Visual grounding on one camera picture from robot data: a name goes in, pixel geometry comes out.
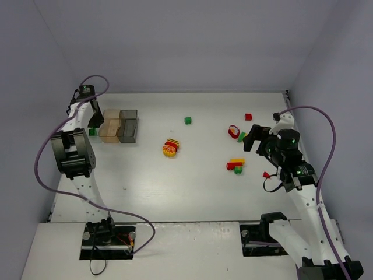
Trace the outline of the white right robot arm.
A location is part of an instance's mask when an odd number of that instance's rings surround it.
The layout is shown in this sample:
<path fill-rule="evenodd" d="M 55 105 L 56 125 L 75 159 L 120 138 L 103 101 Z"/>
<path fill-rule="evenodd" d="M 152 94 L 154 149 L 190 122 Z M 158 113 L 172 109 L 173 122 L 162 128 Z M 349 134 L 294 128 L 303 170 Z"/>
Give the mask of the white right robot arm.
<path fill-rule="evenodd" d="M 299 279 L 359 279 L 363 267 L 351 259 L 333 228 L 320 191 L 320 179 L 303 159 L 298 148 L 300 133 L 291 128 L 271 134 L 269 127 L 253 125 L 244 137 L 244 151 L 259 141 L 256 154 L 276 169 L 280 187 L 293 201 L 302 221 L 303 239 L 282 212 L 266 213 L 260 219 L 260 233 L 265 241 L 275 240 L 292 258 Z"/>

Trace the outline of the red flower print lego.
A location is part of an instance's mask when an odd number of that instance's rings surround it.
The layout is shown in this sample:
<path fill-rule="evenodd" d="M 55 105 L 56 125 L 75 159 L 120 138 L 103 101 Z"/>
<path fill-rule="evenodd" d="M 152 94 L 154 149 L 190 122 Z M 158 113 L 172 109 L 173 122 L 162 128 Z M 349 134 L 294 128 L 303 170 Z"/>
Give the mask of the red flower print lego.
<path fill-rule="evenodd" d="M 236 125 L 230 125 L 229 128 L 228 128 L 228 134 L 233 139 L 237 139 L 240 135 L 240 129 Z"/>

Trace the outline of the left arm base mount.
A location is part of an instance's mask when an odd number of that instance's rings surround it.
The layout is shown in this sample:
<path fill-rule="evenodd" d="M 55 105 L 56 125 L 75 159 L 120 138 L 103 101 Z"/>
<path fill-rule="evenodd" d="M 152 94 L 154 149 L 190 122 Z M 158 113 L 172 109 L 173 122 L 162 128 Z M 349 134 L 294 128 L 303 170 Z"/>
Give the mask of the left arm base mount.
<path fill-rule="evenodd" d="M 93 234 L 85 226 L 80 247 L 80 260 L 132 260 L 136 239 L 134 225 L 118 225 L 106 236 Z"/>

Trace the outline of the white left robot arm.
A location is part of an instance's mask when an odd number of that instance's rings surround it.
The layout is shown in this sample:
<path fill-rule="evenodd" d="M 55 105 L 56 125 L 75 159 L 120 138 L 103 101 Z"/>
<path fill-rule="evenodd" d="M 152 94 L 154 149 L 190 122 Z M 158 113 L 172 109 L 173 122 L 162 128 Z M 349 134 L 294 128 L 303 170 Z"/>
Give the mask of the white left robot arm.
<path fill-rule="evenodd" d="M 58 170 L 70 179 L 78 195 L 83 197 L 87 220 L 84 237 L 94 245 L 108 245 L 115 235 L 115 226 L 98 190 L 94 176 L 96 156 L 83 128 L 83 117 L 89 108 L 93 112 L 89 124 L 94 128 L 103 124 L 104 119 L 95 98 L 79 104 L 96 94 L 93 85 L 80 85 L 76 92 L 78 96 L 72 99 L 70 120 L 51 137 L 52 150 Z"/>

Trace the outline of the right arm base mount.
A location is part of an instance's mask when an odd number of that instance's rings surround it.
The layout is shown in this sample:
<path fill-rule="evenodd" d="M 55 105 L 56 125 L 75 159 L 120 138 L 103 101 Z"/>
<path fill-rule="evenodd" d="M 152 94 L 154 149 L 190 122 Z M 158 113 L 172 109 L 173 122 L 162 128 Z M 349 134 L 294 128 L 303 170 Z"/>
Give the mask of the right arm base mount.
<path fill-rule="evenodd" d="M 269 235 L 269 226 L 275 221 L 287 221 L 281 212 L 262 214 L 258 223 L 240 224 L 242 255 L 244 257 L 287 256 L 284 248 Z"/>

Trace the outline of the small green lego brick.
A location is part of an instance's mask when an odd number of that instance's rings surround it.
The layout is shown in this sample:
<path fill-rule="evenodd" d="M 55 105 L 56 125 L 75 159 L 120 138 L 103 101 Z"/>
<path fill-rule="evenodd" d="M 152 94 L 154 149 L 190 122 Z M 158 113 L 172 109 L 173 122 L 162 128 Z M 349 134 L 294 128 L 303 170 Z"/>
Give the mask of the small green lego brick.
<path fill-rule="evenodd" d="M 191 117 L 185 117 L 185 118 L 184 118 L 184 123 L 185 123 L 186 125 L 192 124 L 192 118 L 191 118 Z"/>

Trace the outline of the small red lego brick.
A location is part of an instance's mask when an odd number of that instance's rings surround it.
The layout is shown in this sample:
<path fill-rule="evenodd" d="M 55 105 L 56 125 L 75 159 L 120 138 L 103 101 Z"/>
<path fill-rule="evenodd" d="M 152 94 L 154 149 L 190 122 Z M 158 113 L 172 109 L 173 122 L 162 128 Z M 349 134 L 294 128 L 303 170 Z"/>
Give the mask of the small red lego brick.
<path fill-rule="evenodd" d="M 252 120 L 252 115 L 251 114 L 245 114 L 244 118 L 245 118 L 245 121 L 251 121 Z"/>

